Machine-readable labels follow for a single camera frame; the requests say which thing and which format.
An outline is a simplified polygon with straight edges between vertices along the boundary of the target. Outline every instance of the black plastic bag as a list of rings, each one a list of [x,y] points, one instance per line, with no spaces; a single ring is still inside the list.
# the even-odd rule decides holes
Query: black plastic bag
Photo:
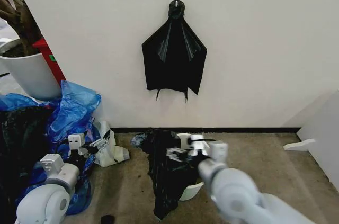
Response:
[[[153,129],[132,138],[131,144],[148,153],[148,175],[153,181],[154,214],[163,219],[178,206],[178,200],[187,186],[198,178],[196,168],[188,162],[176,162],[166,156],[167,148],[180,148],[181,140],[169,130]]]
[[[148,90],[172,89],[199,92],[206,47],[184,19],[185,5],[169,4],[168,20],[142,44]]]
[[[15,221],[15,199],[28,185],[34,164],[48,153],[47,120],[52,109],[0,111],[0,216]]]

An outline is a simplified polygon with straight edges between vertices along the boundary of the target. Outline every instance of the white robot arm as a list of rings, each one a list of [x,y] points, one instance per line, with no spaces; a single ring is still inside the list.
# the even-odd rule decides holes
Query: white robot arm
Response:
[[[220,214],[231,224],[314,224],[276,196],[260,193],[238,169],[205,159],[198,170]]]
[[[20,201],[15,224],[60,224],[65,217],[79,169],[59,154],[47,154],[40,163],[47,173],[45,184]]]
[[[314,224],[300,212],[274,195],[262,194],[246,173],[228,168],[228,145],[221,141],[208,141],[203,135],[191,135],[190,156],[198,159],[199,175],[220,214],[231,224]],[[169,158],[181,161],[176,153],[167,150]]]

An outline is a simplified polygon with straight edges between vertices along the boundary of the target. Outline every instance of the white wall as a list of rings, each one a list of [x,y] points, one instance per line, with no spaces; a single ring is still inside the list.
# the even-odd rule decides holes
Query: white wall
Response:
[[[314,139],[307,149],[339,191],[339,91],[336,91],[321,109],[298,131],[304,141]]]
[[[26,0],[66,78],[114,127],[297,127],[339,85],[339,0],[184,0],[200,93],[147,91],[141,43],[168,0]]]

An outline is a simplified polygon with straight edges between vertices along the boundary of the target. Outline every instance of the baseboard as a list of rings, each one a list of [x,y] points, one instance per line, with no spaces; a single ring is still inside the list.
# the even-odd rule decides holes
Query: baseboard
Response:
[[[7,73],[4,73],[4,74],[1,74],[0,77],[4,77],[4,76],[7,76],[9,74],[9,72]]]
[[[115,133],[128,133],[128,132],[144,132],[151,128],[111,128]],[[190,133],[296,133],[300,128],[283,127],[283,128],[188,128],[188,127],[168,127],[159,128],[164,130],[172,130],[174,132],[190,132]]]

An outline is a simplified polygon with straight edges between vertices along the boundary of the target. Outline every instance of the white plant pot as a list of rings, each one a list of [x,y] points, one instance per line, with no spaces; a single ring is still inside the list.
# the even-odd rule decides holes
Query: white plant pot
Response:
[[[18,39],[4,44],[0,54],[19,43]],[[14,58],[0,56],[0,62],[31,97],[48,101],[61,96],[61,88],[41,53]]]
[[[181,139],[181,149],[188,150],[189,145],[187,144],[187,139],[191,136],[191,134],[187,133],[180,133],[177,134],[178,137]],[[187,186],[187,188],[184,190],[184,192],[181,195],[181,198],[179,198],[180,201],[186,201],[189,199],[192,199],[197,193],[200,191],[201,187],[203,186],[203,182]]]

